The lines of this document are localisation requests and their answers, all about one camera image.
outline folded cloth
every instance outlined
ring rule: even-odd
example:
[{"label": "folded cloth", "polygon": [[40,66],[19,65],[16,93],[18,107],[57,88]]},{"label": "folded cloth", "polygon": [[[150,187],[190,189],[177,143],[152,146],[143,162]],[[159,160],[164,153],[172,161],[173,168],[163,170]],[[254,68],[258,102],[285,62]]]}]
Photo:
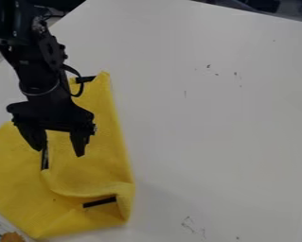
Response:
[{"label": "folded cloth", "polygon": [[[74,79],[70,86],[72,93],[79,88]],[[69,133],[47,132],[46,160],[11,122],[0,128],[0,214],[34,238],[121,225],[131,213],[133,176],[109,74],[86,82],[74,101],[92,112],[98,124],[80,158]]]}]

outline cloth fold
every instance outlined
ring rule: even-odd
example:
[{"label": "cloth fold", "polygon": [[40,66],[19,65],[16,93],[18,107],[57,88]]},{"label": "cloth fold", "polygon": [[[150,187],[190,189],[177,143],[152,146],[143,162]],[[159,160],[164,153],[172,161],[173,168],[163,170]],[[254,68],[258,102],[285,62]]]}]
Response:
[{"label": "cloth fold", "polygon": [[[73,93],[80,87],[70,79]],[[77,158],[69,133],[48,131],[48,166],[11,122],[0,128],[0,214],[34,238],[124,224],[134,182],[111,92],[101,72],[74,101],[98,125],[85,156]]]}]

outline white table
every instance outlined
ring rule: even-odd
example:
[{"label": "white table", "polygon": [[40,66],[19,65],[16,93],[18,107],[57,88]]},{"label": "white table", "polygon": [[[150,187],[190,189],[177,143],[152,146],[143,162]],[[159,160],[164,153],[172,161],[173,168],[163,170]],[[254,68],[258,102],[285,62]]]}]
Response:
[{"label": "white table", "polygon": [[[52,27],[107,70],[136,176],[123,228],[51,241],[302,242],[302,23],[187,0],[90,0]],[[0,64],[0,124],[22,98]]]}]

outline yellow towel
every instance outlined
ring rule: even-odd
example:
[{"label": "yellow towel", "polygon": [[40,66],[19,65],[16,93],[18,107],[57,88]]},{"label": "yellow towel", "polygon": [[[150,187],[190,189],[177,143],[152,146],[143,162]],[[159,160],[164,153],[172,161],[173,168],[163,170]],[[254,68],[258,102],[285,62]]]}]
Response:
[{"label": "yellow towel", "polygon": [[[79,88],[70,81],[72,92]],[[0,214],[34,238],[125,223],[134,184],[119,128],[109,74],[85,83],[75,99],[95,114],[98,131],[77,158],[69,133],[49,131],[49,168],[10,122],[0,128]]]}]

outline white surface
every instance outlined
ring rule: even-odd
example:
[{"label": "white surface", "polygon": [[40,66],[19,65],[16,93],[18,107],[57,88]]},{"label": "white surface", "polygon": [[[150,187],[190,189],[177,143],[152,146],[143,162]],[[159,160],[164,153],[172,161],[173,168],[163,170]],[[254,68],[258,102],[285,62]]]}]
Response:
[{"label": "white surface", "polygon": [[[302,23],[97,0],[52,31],[84,75],[111,73],[137,194],[126,227],[51,241],[302,242]],[[0,122],[16,82],[1,63]]]}]

